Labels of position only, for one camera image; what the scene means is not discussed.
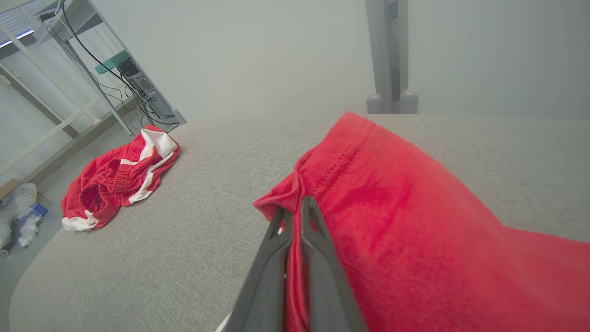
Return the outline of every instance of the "red cloth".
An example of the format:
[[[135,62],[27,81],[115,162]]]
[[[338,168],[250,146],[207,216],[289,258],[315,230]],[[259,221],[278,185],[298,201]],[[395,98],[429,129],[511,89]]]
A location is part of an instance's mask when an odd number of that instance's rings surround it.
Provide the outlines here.
[[[370,331],[590,331],[590,245],[503,226],[442,165],[345,114],[254,203],[294,213],[286,331],[309,330],[300,202],[313,196]]]
[[[121,206],[146,199],[180,151],[168,133],[148,125],[131,143],[92,160],[61,201],[67,230],[104,227]]]

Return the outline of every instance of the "gray floor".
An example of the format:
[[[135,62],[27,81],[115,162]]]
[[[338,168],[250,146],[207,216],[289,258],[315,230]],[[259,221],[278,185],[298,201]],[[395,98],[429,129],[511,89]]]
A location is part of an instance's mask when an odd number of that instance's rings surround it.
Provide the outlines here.
[[[129,123],[129,117],[126,117],[126,122]],[[134,120],[134,125],[139,126],[137,120]],[[37,186],[37,190],[43,195],[41,204],[49,211],[39,225],[37,242],[26,249],[16,245],[10,255],[0,262],[0,331],[8,331],[8,308],[18,281],[33,259],[61,229],[60,203],[70,183],[93,158],[127,144],[132,139],[133,136],[129,136],[120,125],[115,124]]]

